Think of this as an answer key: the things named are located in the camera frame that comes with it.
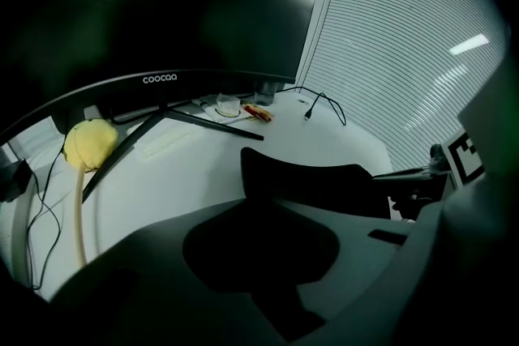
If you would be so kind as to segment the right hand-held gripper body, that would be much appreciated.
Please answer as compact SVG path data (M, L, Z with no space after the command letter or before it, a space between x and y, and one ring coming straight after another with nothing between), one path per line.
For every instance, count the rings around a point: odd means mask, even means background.
M439 187L437 199L440 201L485 174L474 143L464 129L458 130L442 144L431 146L428 171Z

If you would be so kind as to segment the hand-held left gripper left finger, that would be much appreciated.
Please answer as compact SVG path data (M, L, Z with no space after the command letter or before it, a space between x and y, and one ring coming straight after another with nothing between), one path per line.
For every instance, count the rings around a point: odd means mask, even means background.
M418 227L243 199L143 227L68 280L70 345L389 344Z

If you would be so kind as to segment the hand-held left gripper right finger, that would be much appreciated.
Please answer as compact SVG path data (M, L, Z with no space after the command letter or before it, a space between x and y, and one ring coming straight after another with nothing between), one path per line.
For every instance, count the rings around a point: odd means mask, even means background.
M518 342L518 56L461 111L483 176L424 208L383 275L318 345Z

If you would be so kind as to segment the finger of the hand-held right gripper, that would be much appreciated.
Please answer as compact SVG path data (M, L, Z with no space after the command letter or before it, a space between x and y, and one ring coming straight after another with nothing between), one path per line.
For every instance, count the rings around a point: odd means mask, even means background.
M393 202L392 209L400 213L403 220L416 220L423 207L432 203L432 198L417 196L390 196Z
M422 174L422 173L427 173L427 172L428 172L428 169L426 169L426 168L413 168L413 169L406 169L406 170L401 170L401 171L392 172L392 173L384 173L384 174L376 175L376 176L374 176L374 178L412 176L412 175L417 175L417 174Z

